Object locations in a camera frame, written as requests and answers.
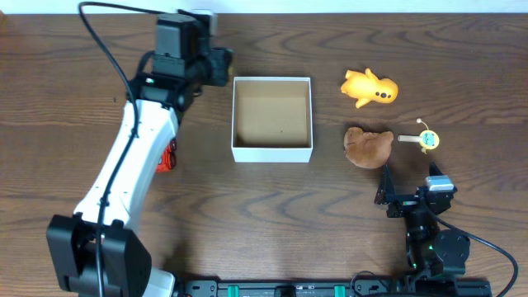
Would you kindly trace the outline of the red toy truck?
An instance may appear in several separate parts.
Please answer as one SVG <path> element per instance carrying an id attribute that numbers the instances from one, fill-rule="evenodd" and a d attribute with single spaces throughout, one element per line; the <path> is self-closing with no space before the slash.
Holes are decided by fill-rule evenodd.
<path id="1" fill-rule="evenodd" d="M 156 172 L 170 172 L 177 164 L 177 141 L 172 139 L 158 161 Z"/>

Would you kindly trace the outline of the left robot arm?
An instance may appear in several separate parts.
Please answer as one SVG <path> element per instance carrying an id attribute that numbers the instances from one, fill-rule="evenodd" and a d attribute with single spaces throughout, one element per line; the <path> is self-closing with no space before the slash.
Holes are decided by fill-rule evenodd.
<path id="1" fill-rule="evenodd" d="M 125 80 L 121 126 L 91 189 L 46 239 L 62 290 L 81 296 L 174 296 L 176 277 L 153 266 L 138 238 L 158 162 L 203 87 L 228 83 L 232 53 L 211 44 L 208 11 L 157 13 L 156 45 Z"/>

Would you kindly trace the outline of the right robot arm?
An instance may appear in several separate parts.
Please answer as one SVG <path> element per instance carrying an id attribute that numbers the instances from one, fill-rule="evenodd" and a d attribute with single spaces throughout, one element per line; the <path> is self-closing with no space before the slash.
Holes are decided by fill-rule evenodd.
<path id="1" fill-rule="evenodd" d="M 424 185 L 413 194 L 398 194 L 389 167 L 383 166 L 375 203 L 387 207 L 389 218 L 404 219 L 408 264 L 424 276 L 462 276 L 466 272 L 469 238 L 451 228 L 440 229 L 437 218 L 451 207 L 456 192 L 451 179 L 431 163 Z"/>

